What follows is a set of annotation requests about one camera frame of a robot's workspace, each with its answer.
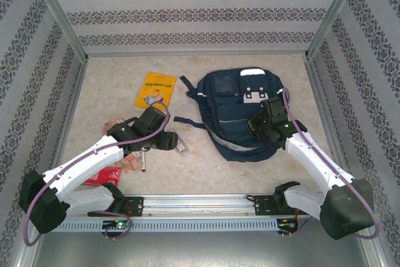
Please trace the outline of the left aluminium side rail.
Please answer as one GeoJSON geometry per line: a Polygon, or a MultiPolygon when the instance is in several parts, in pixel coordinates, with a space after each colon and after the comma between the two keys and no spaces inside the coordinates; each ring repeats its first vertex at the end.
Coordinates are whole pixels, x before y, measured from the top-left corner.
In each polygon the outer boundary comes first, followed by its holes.
{"type": "Polygon", "coordinates": [[[76,106],[79,100],[79,95],[82,89],[82,83],[84,81],[85,73],[88,67],[89,58],[80,64],[79,70],[74,78],[74,84],[71,93],[68,98],[66,110],[63,115],[62,125],[60,132],[56,139],[56,145],[52,152],[49,166],[46,171],[50,171],[57,167],[63,159],[64,151],[68,141],[69,132],[71,130],[71,125],[73,122],[74,113],[76,111],[76,106]]]}

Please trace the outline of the red card packet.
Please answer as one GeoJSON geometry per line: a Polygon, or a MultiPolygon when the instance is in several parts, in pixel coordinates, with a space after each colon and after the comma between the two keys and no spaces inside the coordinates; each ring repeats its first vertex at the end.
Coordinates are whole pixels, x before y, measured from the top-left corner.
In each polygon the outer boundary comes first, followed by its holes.
{"type": "Polygon", "coordinates": [[[90,186],[100,186],[106,183],[112,183],[117,186],[121,176],[121,169],[114,166],[107,166],[98,173],[85,180],[83,184],[90,186]]]}

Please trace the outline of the grey metal panel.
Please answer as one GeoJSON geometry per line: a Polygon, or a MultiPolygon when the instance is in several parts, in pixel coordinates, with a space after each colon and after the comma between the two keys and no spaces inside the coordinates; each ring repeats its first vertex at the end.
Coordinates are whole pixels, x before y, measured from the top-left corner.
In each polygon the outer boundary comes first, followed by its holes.
{"type": "Polygon", "coordinates": [[[293,238],[273,232],[51,233],[16,267],[388,267],[358,239],[334,241],[312,226],[293,238]]]}

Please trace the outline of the right controller board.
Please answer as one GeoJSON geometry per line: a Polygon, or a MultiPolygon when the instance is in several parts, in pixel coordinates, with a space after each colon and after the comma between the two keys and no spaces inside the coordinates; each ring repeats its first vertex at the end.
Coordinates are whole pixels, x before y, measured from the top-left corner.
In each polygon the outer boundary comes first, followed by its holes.
{"type": "Polygon", "coordinates": [[[282,233],[295,233],[299,223],[297,218],[277,219],[277,226],[282,233]]]}

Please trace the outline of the pink pencil case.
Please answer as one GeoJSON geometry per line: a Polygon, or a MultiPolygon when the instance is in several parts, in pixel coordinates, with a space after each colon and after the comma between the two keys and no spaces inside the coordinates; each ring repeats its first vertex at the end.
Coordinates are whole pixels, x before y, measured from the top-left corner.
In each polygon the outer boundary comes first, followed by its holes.
{"type": "MultiPolygon", "coordinates": [[[[123,118],[111,119],[106,122],[103,126],[102,133],[107,134],[108,131],[116,124],[125,122],[123,118]]],[[[120,159],[115,163],[115,166],[124,170],[127,173],[129,170],[135,171],[140,167],[140,153],[139,152],[131,152],[124,158],[120,159]]]]}

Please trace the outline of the left aluminium frame post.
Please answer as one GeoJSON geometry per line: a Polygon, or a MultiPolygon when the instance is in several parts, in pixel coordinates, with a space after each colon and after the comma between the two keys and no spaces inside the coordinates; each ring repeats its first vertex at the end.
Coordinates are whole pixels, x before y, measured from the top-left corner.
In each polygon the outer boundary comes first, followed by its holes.
{"type": "Polygon", "coordinates": [[[65,34],[70,45],[72,46],[75,54],[78,56],[80,62],[85,63],[88,60],[88,55],[85,52],[84,47],[78,35],[76,34],[66,12],[61,6],[61,3],[59,2],[59,0],[45,0],[45,2],[50,9],[53,17],[65,34]]]}

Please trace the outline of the yellow paperback book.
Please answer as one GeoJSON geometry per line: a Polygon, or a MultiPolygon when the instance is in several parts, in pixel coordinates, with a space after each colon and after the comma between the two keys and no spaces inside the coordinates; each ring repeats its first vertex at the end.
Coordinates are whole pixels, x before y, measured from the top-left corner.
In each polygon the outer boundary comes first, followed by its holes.
{"type": "Polygon", "coordinates": [[[148,72],[135,100],[134,107],[143,111],[155,102],[162,102],[169,106],[175,84],[176,77],[174,76],[148,72]]]}

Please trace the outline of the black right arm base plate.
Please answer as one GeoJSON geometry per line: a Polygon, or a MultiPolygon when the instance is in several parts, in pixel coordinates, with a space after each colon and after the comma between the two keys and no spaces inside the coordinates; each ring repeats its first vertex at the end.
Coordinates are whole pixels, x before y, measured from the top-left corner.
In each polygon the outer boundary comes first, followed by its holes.
{"type": "Polygon", "coordinates": [[[294,216],[296,212],[287,204],[284,196],[247,195],[246,199],[253,203],[256,216],[294,216]]]}

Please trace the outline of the aluminium side rail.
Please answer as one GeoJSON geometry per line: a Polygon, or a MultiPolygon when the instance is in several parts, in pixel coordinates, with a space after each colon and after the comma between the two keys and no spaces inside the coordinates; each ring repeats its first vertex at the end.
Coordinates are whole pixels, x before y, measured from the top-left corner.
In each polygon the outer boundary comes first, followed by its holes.
{"type": "Polygon", "coordinates": [[[76,111],[76,106],[79,100],[79,95],[82,89],[82,83],[84,81],[85,73],[88,67],[89,58],[80,64],[79,70],[74,78],[74,84],[71,93],[68,98],[66,110],[63,115],[62,125],[60,132],[56,139],[56,145],[52,152],[49,166],[46,171],[50,171],[57,167],[63,159],[64,151],[68,141],[69,132],[71,130],[71,125],[73,122],[74,113],[76,111]]]}
{"type": "Polygon", "coordinates": [[[327,139],[329,154],[331,155],[332,160],[338,166],[349,173],[348,165],[345,160],[345,155],[342,152],[341,145],[334,127],[334,122],[329,110],[328,102],[323,92],[323,87],[321,86],[315,65],[306,56],[303,57],[303,61],[306,68],[307,76],[309,78],[312,93],[316,101],[317,110],[321,118],[324,134],[327,139]]]}

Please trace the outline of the aluminium back rail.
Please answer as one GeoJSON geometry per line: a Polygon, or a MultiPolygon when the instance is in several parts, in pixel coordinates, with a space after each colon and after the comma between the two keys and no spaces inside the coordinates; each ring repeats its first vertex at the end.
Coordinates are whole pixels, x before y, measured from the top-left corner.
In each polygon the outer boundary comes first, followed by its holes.
{"type": "Polygon", "coordinates": [[[153,57],[153,56],[228,56],[228,55],[295,55],[307,57],[306,51],[150,51],[124,53],[88,53],[91,58],[124,58],[124,57],[153,57]]]}

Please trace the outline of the right aluminium frame post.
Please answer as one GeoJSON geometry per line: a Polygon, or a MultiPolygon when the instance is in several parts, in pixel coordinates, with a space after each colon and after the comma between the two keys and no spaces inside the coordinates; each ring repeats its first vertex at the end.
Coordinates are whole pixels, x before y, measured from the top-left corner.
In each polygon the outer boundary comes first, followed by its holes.
{"type": "Polygon", "coordinates": [[[320,45],[328,34],[333,22],[336,20],[345,2],[346,0],[332,0],[331,5],[329,6],[325,16],[323,17],[322,22],[319,25],[306,51],[307,60],[310,61],[313,57],[315,57],[320,45]]]}

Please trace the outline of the right aluminium side rail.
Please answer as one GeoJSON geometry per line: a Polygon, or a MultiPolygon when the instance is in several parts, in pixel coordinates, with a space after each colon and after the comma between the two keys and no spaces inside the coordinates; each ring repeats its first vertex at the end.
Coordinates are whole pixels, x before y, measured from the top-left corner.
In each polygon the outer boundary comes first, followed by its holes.
{"type": "Polygon", "coordinates": [[[307,76],[309,78],[312,93],[316,101],[317,110],[321,118],[324,134],[327,139],[329,154],[331,155],[332,160],[338,166],[349,173],[348,165],[345,160],[345,155],[342,152],[341,145],[334,127],[334,122],[329,110],[328,102],[323,92],[323,87],[321,86],[315,65],[306,56],[303,57],[303,61],[306,68],[307,76]]]}

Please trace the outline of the left controller board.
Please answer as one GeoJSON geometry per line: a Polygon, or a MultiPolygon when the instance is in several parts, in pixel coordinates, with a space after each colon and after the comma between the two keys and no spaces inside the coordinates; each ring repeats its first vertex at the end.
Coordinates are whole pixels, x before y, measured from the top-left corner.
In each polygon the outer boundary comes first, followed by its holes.
{"type": "Polygon", "coordinates": [[[128,229],[130,226],[130,222],[126,219],[124,220],[105,220],[102,222],[103,230],[118,230],[122,231],[128,229]]]}

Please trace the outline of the controller board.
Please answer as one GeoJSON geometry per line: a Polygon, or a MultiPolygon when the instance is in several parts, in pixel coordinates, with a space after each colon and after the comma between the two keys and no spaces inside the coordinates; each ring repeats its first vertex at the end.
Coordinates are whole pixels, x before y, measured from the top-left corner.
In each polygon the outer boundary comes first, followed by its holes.
{"type": "Polygon", "coordinates": [[[282,233],[295,233],[299,223],[297,218],[277,219],[277,226],[282,233]]]}
{"type": "Polygon", "coordinates": [[[102,222],[103,230],[118,230],[122,231],[128,229],[130,226],[130,222],[126,219],[124,220],[105,220],[102,222]]]}

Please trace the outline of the aluminium mounting rail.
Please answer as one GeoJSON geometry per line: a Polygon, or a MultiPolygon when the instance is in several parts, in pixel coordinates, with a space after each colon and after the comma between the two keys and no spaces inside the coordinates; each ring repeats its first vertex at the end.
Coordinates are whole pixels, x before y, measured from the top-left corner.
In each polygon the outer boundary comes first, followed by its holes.
{"type": "MultiPolygon", "coordinates": [[[[300,191],[298,187],[290,190],[287,204],[301,214],[319,218],[324,202],[322,193],[312,194],[300,191]]],[[[255,215],[253,203],[246,199],[247,195],[239,194],[204,194],[204,195],[147,195],[144,198],[142,216],[244,216],[255,215]]],[[[135,197],[123,194],[112,194],[110,191],[87,190],[78,191],[61,201],[66,209],[67,217],[104,216],[112,202],[118,198],[135,197]]]]}

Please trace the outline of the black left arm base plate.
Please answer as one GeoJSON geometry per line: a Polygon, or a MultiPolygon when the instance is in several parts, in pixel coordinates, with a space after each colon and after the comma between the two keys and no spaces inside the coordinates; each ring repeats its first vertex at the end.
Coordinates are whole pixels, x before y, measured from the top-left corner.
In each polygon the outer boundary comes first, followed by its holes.
{"type": "Polygon", "coordinates": [[[131,217],[140,217],[143,213],[144,198],[143,197],[124,197],[118,198],[112,202],[105,211],[110,213],[118,213],[131,217]]]}

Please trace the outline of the navy blue backpack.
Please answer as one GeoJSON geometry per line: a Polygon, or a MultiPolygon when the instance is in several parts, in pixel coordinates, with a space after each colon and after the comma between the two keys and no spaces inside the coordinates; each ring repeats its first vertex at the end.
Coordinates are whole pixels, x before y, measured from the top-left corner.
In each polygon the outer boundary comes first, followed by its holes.
{"type": "Polygon", "coordinates": [[[205,129],[221,156],[228,161],[255,163],[273,156],[275,142],[262,143],[246,121],[261,112],[260,102],[282,97],[279,76],[259,67],[225,69],[207,73],[196,86],[185,76],[186,96],[197,102],[201,123],[174,117],[175,122],[205,129]]]}

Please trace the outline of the aluminium frame post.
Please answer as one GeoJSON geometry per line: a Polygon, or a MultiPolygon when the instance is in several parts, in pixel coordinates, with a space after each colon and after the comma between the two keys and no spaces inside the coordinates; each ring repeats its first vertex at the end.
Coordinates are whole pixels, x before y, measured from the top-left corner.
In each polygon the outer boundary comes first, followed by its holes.
{"type": "Polygon", "coordinates": [[[70,45],[72,46],[75,54],[78,56],[80,62],[85,63],[88,60],[88,55],[85,52],[84,47],[78,35],[76,34],[66,12],[61,6],[61,3],[59,2],[59,0],[45,0],[45,2],[50,9],[53,17],[65,34],[70,45]]]}
{"type": "Polygon", "coordinates": [[[325,16],[323,17],[322,22],[319,25],[306,51],[307,60],[310,61],[313,57],[315,57],[320,45],[328,34],[333,22],[336,20],[345,2],[346,0],[332,0],[331,5],[329,6],[325,16]]]}

